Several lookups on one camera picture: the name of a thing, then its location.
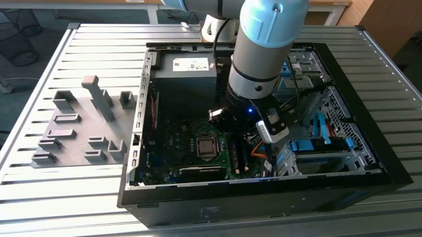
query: green circuit board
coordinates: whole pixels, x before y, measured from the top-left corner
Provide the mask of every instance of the green circuit board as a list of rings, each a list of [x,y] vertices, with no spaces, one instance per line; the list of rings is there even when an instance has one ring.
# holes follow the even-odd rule
[[[260,158],[249,161],[247,172],[235,171],[231,165],[229,134],[220,132],[205,119],[167,120],[161,125],[161,150],[151,152],[148,157],[148,185],[176,183],[173,176],[187,166],[224,167],[225,180],[256,177]],[[197,157],[197,138],[216,141],[216,156],[209,160]]]

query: blue tab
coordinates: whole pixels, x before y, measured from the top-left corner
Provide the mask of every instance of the blue tab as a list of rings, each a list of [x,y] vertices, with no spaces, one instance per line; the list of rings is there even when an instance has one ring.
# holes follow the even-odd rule
[[[328,135],[328,128],[324,125],[324,116],[322,113],[315,113],[314,117],[314,136],[318,136],[318,122],[319,122],[319,129],[320,129],[320,137],[324,139],[326,144],[331,144],[330,135]]]
[[[276,159],[276,165],[280,163],[282,159],[284,158],[284,155],[282,154]]]
[[[296,142],[295,141],[291,141],[290,142],[290,146],[291,146],[291,151],[296,151],[298,150],[298,146],[296,146]]]
[[[350,148],[350,149],[354,149],[355,143],[354,143],[354,140],[351,140],[350,137],[346,138],[346,143],[347,143],[348,148]]]
[[[312,142],[310,141],[310,139],[298,140],[296,143],[298,143],[299,151],[312,151],[314,150]]]
[[[283,67],[282,67],[280,75],[282,75],[282,77],[288,77],[288,76],[291,76],[290,68],[288,68],[286,62],[284,62]]]

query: blue drive bracket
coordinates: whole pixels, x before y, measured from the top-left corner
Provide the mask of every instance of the blue drive bracket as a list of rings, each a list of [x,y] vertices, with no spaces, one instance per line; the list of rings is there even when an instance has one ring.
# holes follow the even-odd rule
[[[330,135],[328,135],[328,128],[324,125],[324,116],[322,113],[315,113],[314,117],[314,136],[318,136],[318,123],[320,127],[320,137],[324,139],[326,144],[331,144]]]
[[[294,152],[303,152],[303,151],[312,151],[314,150],[312,142],[310,139],[292,140],[290,142],[290,147],[291,147],[291,151],[294,151]]]

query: wooden table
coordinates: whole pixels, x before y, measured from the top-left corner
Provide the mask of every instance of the wooden table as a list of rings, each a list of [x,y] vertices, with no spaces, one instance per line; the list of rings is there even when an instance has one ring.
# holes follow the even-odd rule
[[[311,7],[307,22],[336,25],[351,0],[310,0]],[[151,24],[157,24],[156,10],[172,9],[161,5],[160,0],[0,0],[0,8],[28,9],[143,9],[148,11]]]

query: white cable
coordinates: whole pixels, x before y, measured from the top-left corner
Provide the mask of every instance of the white cable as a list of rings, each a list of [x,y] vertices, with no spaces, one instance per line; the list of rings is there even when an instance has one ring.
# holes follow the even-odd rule
[[[187,24],[184,21],[180,22],[180,25],[181,25],[183,28],[191,30],[191,31],[195,32],[195,33],[199,33],[199,32],[200,32],[200,30],[196,31],[196,30],[193,29],[193,27],[191,27],[189,24]]]
[[[18,80],[18,79],[40,80],[38,78],[5,78],[4,80]]]

